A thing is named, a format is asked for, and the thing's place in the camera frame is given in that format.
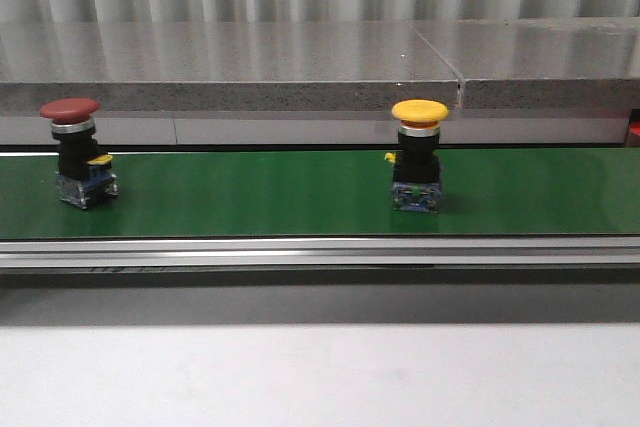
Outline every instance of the emergency stop button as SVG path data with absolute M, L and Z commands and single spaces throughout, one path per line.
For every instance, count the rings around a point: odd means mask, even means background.
M 394 105 L 391 115 L 408 127 L 429 129 L 437 127 L 441 120 L 446 119 L 449 109 L 434 100 L 412 99 Z
M 88 121 L 99 108 L 100 104 L 93 99 L 72 97 L 44 104 L 40 108 L 40 115 L 51 119 L 54 124 L 80 124 Z

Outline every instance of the metal frame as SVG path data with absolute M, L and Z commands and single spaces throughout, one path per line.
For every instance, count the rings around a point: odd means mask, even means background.
M 0 269 L 640 266 L 640 236 L 279 237 L 0 242 Z
M 93 129 L 95 126 L 96 124 L 93 117 L 89 117 L 87 120 L 78 124 L 56 124 L 55 122 L 51 122 L 51 132 L 54 134 L 75 134 Z

